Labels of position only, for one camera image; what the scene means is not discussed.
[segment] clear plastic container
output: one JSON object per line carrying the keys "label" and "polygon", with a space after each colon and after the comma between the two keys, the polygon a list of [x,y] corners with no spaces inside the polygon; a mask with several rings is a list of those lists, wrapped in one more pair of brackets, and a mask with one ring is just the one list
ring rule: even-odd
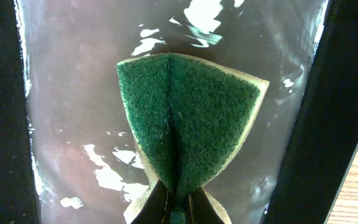
{"label": "clear plastic container", "polygon": [[16,2],[42,223],[125,223],[149,188],[115,64],[176,52],[270,82],[242,149],[206,189],[233,223],[267,213],[327,0]]}

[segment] sponge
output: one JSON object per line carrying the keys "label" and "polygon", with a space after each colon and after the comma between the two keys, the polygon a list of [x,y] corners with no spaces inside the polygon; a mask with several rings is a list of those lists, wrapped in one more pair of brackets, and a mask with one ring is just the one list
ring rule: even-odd
{"label": "sponge", "polygon": [[234,158],[269,85],[180,54],[128,59],[117,72],[139,150],[178,204]]}

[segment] black holder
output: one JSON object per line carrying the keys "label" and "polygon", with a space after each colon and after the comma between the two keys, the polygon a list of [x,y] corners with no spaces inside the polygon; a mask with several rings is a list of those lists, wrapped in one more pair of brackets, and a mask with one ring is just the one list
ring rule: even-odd
{"label": "black holder", "polygon": [[[159,180],[143,209],[131,224],[169,224],[174,206],[174,194],[170,193]],[[186,208],[187,224],[223,224],[202,188],[187,196],[184,207]]]}
{"label": "black holder", "polygon": [[[358,147],[358,1],[332,1],[327,13],[263,223],[324,223]],[[17,156],[10,168],[21,170],[0,173],[0,186],[9,186],[0,189],[0,207],[9,208],[0,211],[0,223],[10,223],[13,217],[16,223],[38,223],[23,96],[14,1],[0,1],[0,169]],[[155,192],[159,195],[155,204],[159,221],[155,223],[160,223],[161,203],[167,199],[161,189]],[[208,205],[205,196],[197,191],[190,199],[193,220],[203,223],[198,221],[202,220],[198,214],[204,218],[208,215],[198,209],[198,203]]]}

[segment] green sponge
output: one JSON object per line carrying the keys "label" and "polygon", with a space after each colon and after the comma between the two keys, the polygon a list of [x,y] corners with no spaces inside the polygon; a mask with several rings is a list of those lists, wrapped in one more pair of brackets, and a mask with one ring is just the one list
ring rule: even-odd
{"label": "green sponge", "polygon": [[178,201],[237,154],[269,85],[180,54],[128,59],[117,71],[136,143]]}

